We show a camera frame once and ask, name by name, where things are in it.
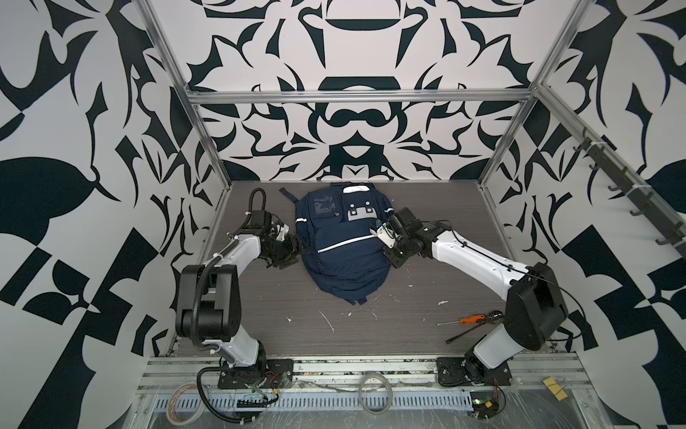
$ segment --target black and white wallpaper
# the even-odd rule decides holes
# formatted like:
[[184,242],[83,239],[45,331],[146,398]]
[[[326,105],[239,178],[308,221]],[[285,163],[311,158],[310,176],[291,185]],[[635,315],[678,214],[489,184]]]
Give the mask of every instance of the black and white wallpaper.
[[517,102],[215,104],[232,180],[477,179]]
[[222,184],[130,0],[4,1],[0,38],[2,426],[121,427]]
[[[599,0],[553,90],[673,208],[686,213],[686,4]],[[615,424],[686,424],[686,260],[537,104],[488,188],[517,257],[545,262],[570,299],[556,338],[573,350]]]
[[189,87],[527,86],[573,0],[153,0]]

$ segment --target white reflective stripe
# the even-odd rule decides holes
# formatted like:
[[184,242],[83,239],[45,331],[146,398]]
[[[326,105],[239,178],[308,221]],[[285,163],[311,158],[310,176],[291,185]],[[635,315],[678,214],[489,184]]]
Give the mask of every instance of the white reflective stripe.
[[348,186],[343,188],[343,194],[352,194],[353,192],[367,192],[369,188],[365,185]]
[[362,240],[367,240],[368,238],[374,238],[374,236],[373,235],[365,235],[364,237],[351,238],[349,240],[345,240],[344,242],[336,243],[333,246],[324,247],[322,250],[317,251],[317,253],[330,251],[332,248],[337,248],[340,246],[344,246],[345,244],[350,244],[350,243],[354,243],[354,242],[358,242],[358,241],[362,241]]

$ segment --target backpack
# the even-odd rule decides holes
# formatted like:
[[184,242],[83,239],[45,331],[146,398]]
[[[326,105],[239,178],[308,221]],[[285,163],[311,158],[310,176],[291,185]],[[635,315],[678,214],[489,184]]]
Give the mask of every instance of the backpack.
[[369,232],[393,214],[388,197],[371,183],[332,183],[301,200],[279,191],[296,205],[303,264],[319,289],[353,305],[367,302],[390,269],[383,242]]

